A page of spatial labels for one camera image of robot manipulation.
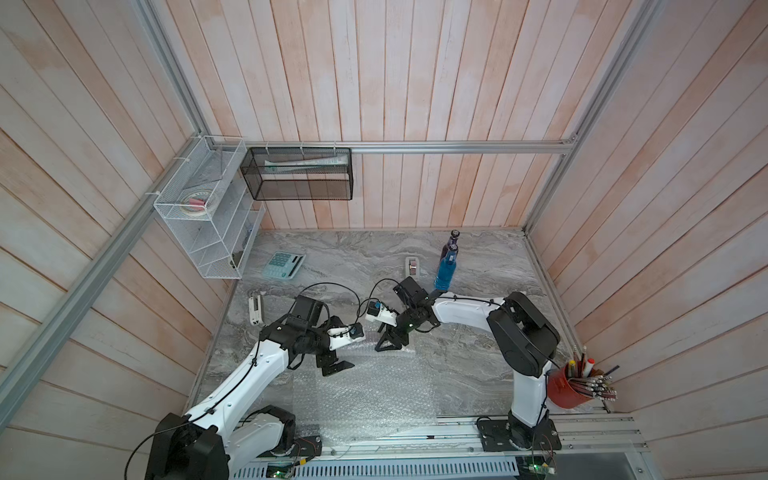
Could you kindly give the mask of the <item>clear bubble wrap sheet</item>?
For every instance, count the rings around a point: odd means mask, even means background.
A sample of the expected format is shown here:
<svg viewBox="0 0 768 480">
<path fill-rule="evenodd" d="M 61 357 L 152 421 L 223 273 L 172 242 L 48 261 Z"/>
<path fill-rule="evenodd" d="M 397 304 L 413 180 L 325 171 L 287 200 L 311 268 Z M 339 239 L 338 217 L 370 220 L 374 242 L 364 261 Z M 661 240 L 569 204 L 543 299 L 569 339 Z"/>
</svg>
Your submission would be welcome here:
<svg viewBox="0 0 768 480">
<path fill-rule="evenodd" d="M 326 445 L 374 440 L 436 419 L 434 373 L 407 347 L 377 352 L 375 342 L 343 349 L 351 369 L 324 377 L 313 364 L 293 377 L 297 433 Z"/>
</svg>

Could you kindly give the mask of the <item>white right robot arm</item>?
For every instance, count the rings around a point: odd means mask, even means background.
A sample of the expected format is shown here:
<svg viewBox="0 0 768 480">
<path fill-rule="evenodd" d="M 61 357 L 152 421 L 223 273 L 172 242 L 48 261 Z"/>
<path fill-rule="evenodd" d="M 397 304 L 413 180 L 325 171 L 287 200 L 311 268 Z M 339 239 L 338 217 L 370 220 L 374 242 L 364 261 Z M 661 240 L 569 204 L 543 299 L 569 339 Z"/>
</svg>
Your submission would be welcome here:
<svg viewBox="0 0 768 480">
<path fill-rule="evenodd" d="M 486 299 L 441 290 L 429 293 L 412 277 L 398 282 L 393 291 L 404 307 L 400 313 L 373 297 L 365 303 L 366 319 L 380 323 L 378 351 L 402 349 L 411 333 L 427 332 L 424 324 L 486 331 L 514 372 L 510 430 L 531 436 L 548 419 L 545 377 L 555 365 L 560 335 L 526 294 L 514 291 Z"/>
</svg>

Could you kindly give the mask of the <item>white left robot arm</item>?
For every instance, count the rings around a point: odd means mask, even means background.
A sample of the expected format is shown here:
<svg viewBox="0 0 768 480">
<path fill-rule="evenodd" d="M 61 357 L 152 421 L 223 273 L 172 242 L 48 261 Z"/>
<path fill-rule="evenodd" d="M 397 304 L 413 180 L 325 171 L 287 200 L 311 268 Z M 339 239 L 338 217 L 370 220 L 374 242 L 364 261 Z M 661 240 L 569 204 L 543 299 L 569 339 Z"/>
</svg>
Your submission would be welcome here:
<svg viewBox="0 0 768 480">
<path fill-rule="evenodd" d="M 265 408 L 243 422 L 267 386 L 296 358 L 312 355 L 323 368 L 349 369 L 336 351 L 364 338 L 360 323 L 344 324 L 321 301 L 299 295 L 289 311 L 263 326 L 240 365 L 208 397 L 180 416 L 170 413 L 147 440 L 147 479 L 228 479 L 257 456 L 275 449 L 290 454 L 295 417 Z"/>
</svg>

